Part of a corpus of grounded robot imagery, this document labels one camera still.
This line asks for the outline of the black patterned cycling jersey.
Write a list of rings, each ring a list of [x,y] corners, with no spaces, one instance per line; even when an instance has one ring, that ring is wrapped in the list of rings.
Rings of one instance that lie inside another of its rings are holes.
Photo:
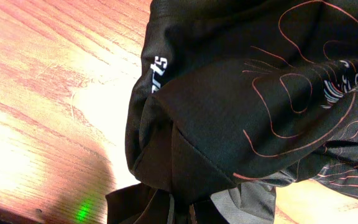
[[[108,223],[272,223],[276,188],[358,199],[358,1],[153,1]]]

